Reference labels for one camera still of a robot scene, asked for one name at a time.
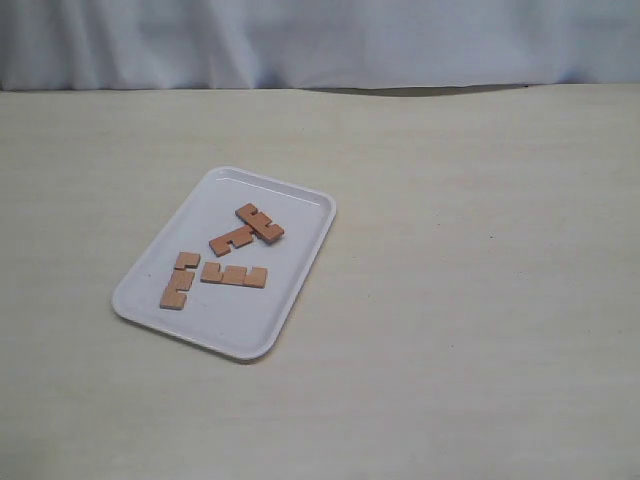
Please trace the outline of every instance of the white curtain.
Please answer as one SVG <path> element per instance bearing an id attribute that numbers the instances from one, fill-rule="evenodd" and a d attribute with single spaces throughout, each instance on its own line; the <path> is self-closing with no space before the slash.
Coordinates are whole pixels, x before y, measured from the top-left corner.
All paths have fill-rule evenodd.
<path id="1" fill-rule="evenodd" d="M 4 89 L 640 80 L 640 0 L 0 0 Z"/>

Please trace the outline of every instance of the wooden tile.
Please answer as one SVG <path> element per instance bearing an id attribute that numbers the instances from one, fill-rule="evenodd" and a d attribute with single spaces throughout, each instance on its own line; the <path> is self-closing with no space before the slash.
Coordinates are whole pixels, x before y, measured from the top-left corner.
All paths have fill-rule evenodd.
<path id="1" fill-rule="evenodd" d="M 220 283 L 222 281 L 222 272 L 220 272 L 220 264 L 214 262 L 206 262 L 202 267 L 200 281 L 203 283 Z"/>
<path id="2" fill-rule="evenodd" d="M 247 225 L 250 225 L 256 235 L 267 243 L 273 243 L 284 235 L 284 229 L 280 225 L 272 224 L 271 218 L 264 212 L 259 212 L 252 203 L 247 203 L 244 207 L 236 210 L 236 215 Z"/>
<path id="3" fill-rule="evenodd" d="M 200 254 L 190 252 L 180 252 L 174 268 L 184 270 L 186 268 L 198 268 L 200 264 Z"/>
<path id="4" fill-rule="evenodd" d="M 244 286 L 253 288 L 264 288 L 267 283 L 267 269 L 262 267 L 253 267 L 251 273 L 244 277 Z"/>
<path id="5" fill-rule="evenodd" d="M 249 225 L 244 225 L 232 232 L 214 238 L 209 242 L 209 246 L 217 257 L 221 257 L 231 252 L 229 244 L 233 244 L 235 248 L 240 248 L 253 242 L 253 229 Z"/>
<path id="6" fill-rule="evenodd" d="M 187 295 L 185 293 L 176 292 L 173 287 L 168 286 L 160 299 L 160 308 L 182 310 L 186 301 Z"/>
<path id="7" fill-rule="evenodd" d="M 222 282 L 225 285 L 243 285 L 244 277 L 247 274 L 245 267 L 236 267 L 234 265 L 227 265 L 222 274 Z"/>
<path id="8" fill-rule="evenodd" d="M 188 292 L 191 289 L 193 278 L 196 276 L 193 272 L 186 270 L 174 270 L 169 280 L 169 286 L 167 288 L 173 288 L 174 290 L 182 290 Z"/>

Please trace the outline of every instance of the plastic tray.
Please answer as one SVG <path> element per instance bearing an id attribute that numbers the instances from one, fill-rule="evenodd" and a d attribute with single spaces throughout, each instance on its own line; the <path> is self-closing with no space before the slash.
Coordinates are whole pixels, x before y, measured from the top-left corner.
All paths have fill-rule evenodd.
<path id="1" fill-rule="evenodd" d="M 216 257 L 209 241 L 242 225 L 235 210 L 253 203 L 285 229 L 276 243 L 259 239 Z M 224 355 L 253 360 L 275 343 L 331 227 L 335 201 L 324 193 L 222 167 L 207 173 L 131 267 L 113 294 L 121 317 Z M 180 251 L 200 253 L 183 310 L 160 297 Z M 266 267 L 264 289 L 200 282 L 204 262 Z"/>

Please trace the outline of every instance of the table surface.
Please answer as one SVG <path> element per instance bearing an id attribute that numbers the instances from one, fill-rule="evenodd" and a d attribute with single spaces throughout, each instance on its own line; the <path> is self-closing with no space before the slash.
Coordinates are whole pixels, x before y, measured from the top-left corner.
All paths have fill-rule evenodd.
<path id="1" fill-rule="evenodd" d="M 202 175 L 330 193 L 272 353 L 110 296 Z M 640 85 L 0 94 L 0 477 L 640 478 Z"/>

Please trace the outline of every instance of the tray rim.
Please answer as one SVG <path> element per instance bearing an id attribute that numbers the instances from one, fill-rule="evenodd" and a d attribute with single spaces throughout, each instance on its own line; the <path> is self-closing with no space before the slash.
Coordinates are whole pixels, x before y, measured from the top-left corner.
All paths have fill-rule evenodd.
<path id="1" fill-rule="evenodd" d="M 312 195 L 316 195 L 316 196 L 324 199 L 329 204 L 329 213 L 327 215 L 327 218 L 324 221 L 324 224 L 322 225 L 322 229 L 320 230 L 320 233 L 316 238 L 316 241 L 315 241 L 315 243 L 313 245 L 311 253 L 307 256 L 307 259 L 306 259 L 306 261 L 305 261 L 305 263 L 303 265 L 302 270 L 300 271 L 300 274 L 298 275 L 297 278 L 295 278 L 295 282 L 294 282 L 293 286 L 290 288 L 289 295 L 286 297 L 286 302 L 284 304 L 284 307 L 282 308 L 282 313 L 280 314 L 277 322 L 274 323 L 274 326 L 271 329 L 271 332 L 269 333 L 269 335 L 265 336 L 264 343 L 260 344 L 259 346 L 257 346 L 256 348 L 254 348 L 252 350 L 240 350 L 240 349 L 233 350 L 233 349 L 225 348 L 224 346 L 216 346 L 215 344 L 202 342 L 202 341 L 198 340 L 197 338 L 193 338 L 193 337 L 188 336 L 188 335 L 183 335 L 183 334 L 180 334 L 180 333 L 176 333 L 176 332 L 174 332 L 172 330 L 160 327 L 160 326 L 158 326 L 156 324 L 151 324 L 151 323 L 145 321 L 144 316 L 140 316 L 140 315 L 137 315 L 135 313 L 128 312 L 127 311 L 127 307 L 125 305 L 123 305 L 122 301 L 120 300 L 120 297 L 122 296 L 122 289 L 124 288 L 125 283 L 127 283 L 127 281 L 133 276 L 134 272 L 140 267 L 140 265 L 142 264 L 143 259 L 146 258 L 146 256 L 153 249 L 153 247 L 156 246 L 161 241 L 161 239 L 164 237 L 165 233 L 170 231 L 170 229 L 172 228 L 172 225 L 175 222 L 177 222 L 178 218 L 180 218 L 182 213 L 188 208 L 187 206 L 193 200 L 193 197 L 195 197 L 195 194 L 196 194 L 196 191 L 198 191 L 198 188 L 202 184 L 204 184 L 205 181 L 209 177 L 216 176 L 216 175 L 218 175 L 220 173 L 223 173 L 224 171 L 229 171 L 229 170 L 231 170 L 233 172 L 236 172 L 236 173 L 239 173 L 239 174 L 242 174 L 242 175 L 248 175 L 248 176 L 255 177 L 255 178 L 267 181 L 267 182 L 273 182 L 275 184 L 283 185 L 283 186 L 288 187 L 288 188 L 293 188 L 293 189 L 296 189 L 296 190 L 304 191 L 306 193 L 310 193 Z M 228 166 L 227 165 L 227 166 L 221 166 L 221 167 L 213 168 L 213 169 L 209 170 L 207 173 L 205 173 L 202 176 L 200 181 L 195 185 L 195 187 L 193 187 L 193 189 L 191 190 L 191 192 L 189 193 L 187 198 L 185 198 L 185 200 L 178 207 L 178 209 L 171 216 L 171 218 L 167 221 L 167 223 L 164 225 L 164 227 L 162 227 L 162 229 L 160 229 L 160 231 L 156 234 L 156 236 L 151 241 L 151 243 L 149 243 L 147 248 L 140 254 L 140 256 L 137 258 L 137 260 L 133 263 L 133 265 L 129 268 L 129 270 L 127 271 L 125 276 L 122 278 L 122 280 L 120 280 L 120 282 L 118 283 L 118 286 L 115 288 L 115 290 L 113 291 L 113 294 L 111 296 L 111 306 L 112 306 L 113 310 L 115 311 L 115 313 L 118 316 L 120 316 L 121 318 L 123 318 L 124 320 L 136 323 L 136 324 L 138 324 L 140 326 L 143 326 L 145 328 L 154 330 L 156 332 L 160 332 L 163 335 L 168 335 L 168 336 L 177 338 L 179 340 L 194 344 L 194 345 L 196 345 L 198 347 L 205 348 L 207 350 L 211 350 L 211 351 L 216 352 L 218 354 L 221 354 L 223 356 L 234 358 L 234 359 L 237 359 L 237 360 L 241 360 L 241 361 L 257 360 L 260 357 L 263 357 L 264 355 L 269 353 L 269 351 L 275 345 L 278 337 L 280 336 L 280 333 L 282 332 L 282 328 L 283 328 L 287 318 L 289 317 L 289 314 L 291 313 L 291 309 L 293 308 L 293 305 L 294 305 L 296 299 L 298 298 L 298 295 L 300 294 L 300 291 L 302 290 L 304 282 L 307 279 L 307 276 L 309 275 L 309 271 L 311 270 L 311 267 L 313 266 L 313 263 L 315 262 L 315 259 L 318 256 L 318 252 L 319 252 L 320 248 L 322 247 L 322 244 L 324 243 L 324 240 L 325 240 L 325 238 L 327 236 L 327 233 L 329 232 L 329 229 L 331 228 L 331 225 L 333 224 L 333 220 L 335 219 L 336 213 L 337 213 L 336 201 L 333 199 L 333 197 L 331 195 L 329 195 L 327 193 L 320 192 L 318 190 L 314 190 L 314 189 L 311 189 L 311 188 L 303 187 L 301 185 L 296 185 L 296 184 L 293 184 L 293 183 L 289 183 L 289 182 L 286 182 L 286 181 L 278 180 L 278 179 L 275 179 L 273 177 L 269 177 L 269 176 L 262 175 L 262 174 L 259 174 L 259 173 L 250 172 L 248 170 L 243 170 L 243 169 L 238 168 L 238 167 L 233 167 L 233 166 Z"/>

